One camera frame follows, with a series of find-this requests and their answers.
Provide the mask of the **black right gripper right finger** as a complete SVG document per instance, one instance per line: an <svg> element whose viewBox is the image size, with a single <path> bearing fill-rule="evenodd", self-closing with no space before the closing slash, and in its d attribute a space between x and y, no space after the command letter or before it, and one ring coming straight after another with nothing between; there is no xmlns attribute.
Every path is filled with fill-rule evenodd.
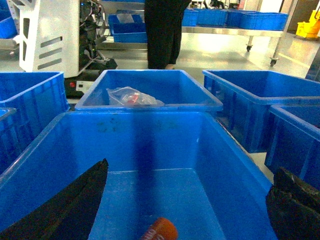
<svg viewBox="0 0 320 240"><path fill-rule="evenodd" d="M279 240L320 238L320 191L286 168L274 174L265 204Z"/></svg>

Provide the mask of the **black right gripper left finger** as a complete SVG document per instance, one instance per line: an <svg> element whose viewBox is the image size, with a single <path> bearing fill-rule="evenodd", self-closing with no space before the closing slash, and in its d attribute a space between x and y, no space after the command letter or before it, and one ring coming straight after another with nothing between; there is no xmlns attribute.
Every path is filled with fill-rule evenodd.
<svg viewBox="0 0 320 240"><path fill-rule="evenodd" d="M2 240L87 240L107 182L109 163L98 161L44 204L0 233Z"/></svg>

